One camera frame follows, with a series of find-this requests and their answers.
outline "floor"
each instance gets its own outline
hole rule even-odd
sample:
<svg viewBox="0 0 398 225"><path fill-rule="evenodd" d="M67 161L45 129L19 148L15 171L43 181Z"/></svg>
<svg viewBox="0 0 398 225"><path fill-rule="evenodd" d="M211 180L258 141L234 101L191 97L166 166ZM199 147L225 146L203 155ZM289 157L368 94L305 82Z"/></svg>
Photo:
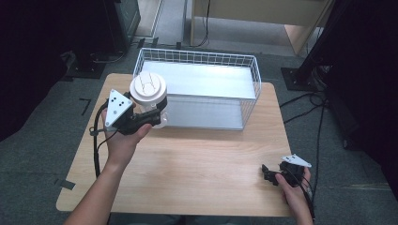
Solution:
<svg viewBox="0 0 398 225"><path fill-rule="evenodd" d="M146 38L146 42L151 42L153 38L159 38L159 44L176 45L181 42L183 46L190 46L191 0L187 1L185 20L182 0L140 0L139 7L142 21L137 29L136 39ZM198 45L206 35L206 19L195 20L193 45ZM283 24L209 18L207 29L208 39L200 47L202 49L296 56ZM314 31L299 56L307 55L320 31L319 28Z"/></svg>

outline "black stand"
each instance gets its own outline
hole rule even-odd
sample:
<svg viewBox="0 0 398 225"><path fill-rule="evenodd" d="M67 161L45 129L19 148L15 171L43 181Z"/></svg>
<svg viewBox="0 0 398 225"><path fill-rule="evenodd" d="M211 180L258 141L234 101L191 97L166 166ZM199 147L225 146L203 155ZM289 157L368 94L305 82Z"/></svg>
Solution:
<svg viewBox="0 0 398 225"><path fill-rule="evenodd" d="M94 63L88 52L74 52L75 61L71 64L67 77L99 79L106 64Z"/></svg>
<svg viewBox="0 0 398 225"><path fill-rule="evenodd" d="M290 91L308 91L315 92L318 89L314 85L313 77L309 76L303 82L298 79L299 68L282 67L281 72L286 84L287 90Z"/></svg>

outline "handheld controller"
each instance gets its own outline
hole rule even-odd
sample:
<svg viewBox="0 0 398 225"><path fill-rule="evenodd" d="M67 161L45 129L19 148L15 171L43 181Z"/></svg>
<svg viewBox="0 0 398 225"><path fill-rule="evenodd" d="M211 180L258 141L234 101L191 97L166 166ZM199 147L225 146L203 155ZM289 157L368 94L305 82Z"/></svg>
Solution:
<svg viewBox="0 0 398 225"><path fill-rule="evenodd" d="M264 179L271 182L274 186L278 186L275 174L280 173L291 187L297 187L301 183L302 176L304 175L303 166L283 161L279 167L281 172L274 172L270 171L266 165L263 164L261 170L263 171Z"/></svg>
<svg viewBox="0 0 398 225"><path fill-rule="evenodd" d="M290 186L299 186L304 175L304 167L311 168L312 165L298 157L296 154L282 157L282 160L283 162L279 165L280 172L270 171L264 164L261 166L264 179L271 182L274 186L278 186L278 181L275 178L275 174L280 173Z"/></svg>

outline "white wire basket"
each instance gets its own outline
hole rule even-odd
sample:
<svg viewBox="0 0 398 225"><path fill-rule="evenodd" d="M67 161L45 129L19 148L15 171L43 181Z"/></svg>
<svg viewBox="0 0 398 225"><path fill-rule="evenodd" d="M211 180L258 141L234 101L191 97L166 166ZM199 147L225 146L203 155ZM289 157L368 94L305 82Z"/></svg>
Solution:
<svg viewBox="0 0 398 225"><path fill-rule="evenodd" d="M141 71L167 83L168 127L242 130L261 93L253 55L141 49Z"/></svg>

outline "human hand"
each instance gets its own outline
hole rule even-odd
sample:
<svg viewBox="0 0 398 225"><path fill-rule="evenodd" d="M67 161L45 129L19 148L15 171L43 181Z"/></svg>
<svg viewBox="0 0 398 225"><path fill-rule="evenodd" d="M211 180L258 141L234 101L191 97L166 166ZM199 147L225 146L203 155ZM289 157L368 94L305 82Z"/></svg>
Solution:
<svg viewBox="0 0 398 225"><path fill-rule="evenodd" d="M106 113L107 109L103 110L101 113L103 124L105 124ZM115 132L105 131L106 139L110 138L106 142L108 145L108 160L106 161L105 167L113 167L123 172L127 165L129 165L132 155L134 155L137 143L144 138L151 128L152 126L150 124L145 124L134 134L123 135L117 132L112 138L110 137Z"/></svg>
<svg viewBox="0 0 398 225"><path fill-rule="evenodd" d="M301 187L291 187L280 173L275 174L275 178L283 190L283 196L289 204L297 224L313 224L310 209ZM307 167L304 168L304 178L302 184L305 188L309 186L308 182L311 178L310 170Z"/></svg>

